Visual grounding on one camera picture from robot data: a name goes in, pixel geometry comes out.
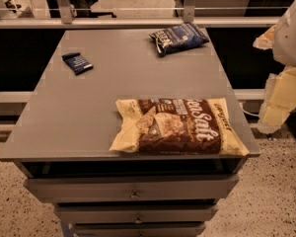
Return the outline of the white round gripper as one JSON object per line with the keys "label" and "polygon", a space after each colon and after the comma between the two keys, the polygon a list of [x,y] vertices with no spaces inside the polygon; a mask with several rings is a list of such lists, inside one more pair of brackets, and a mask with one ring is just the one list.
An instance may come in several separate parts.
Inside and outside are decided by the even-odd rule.
{"label": "white round gripper", "polygon": [[282,127],[290,113],[296,109],[296,0],[276,26],[270,27],[255,39],[253,47],[272,49],[276,61],[289,65],[278,75],[270,74],[264,88],[258,130],[272,134]]}

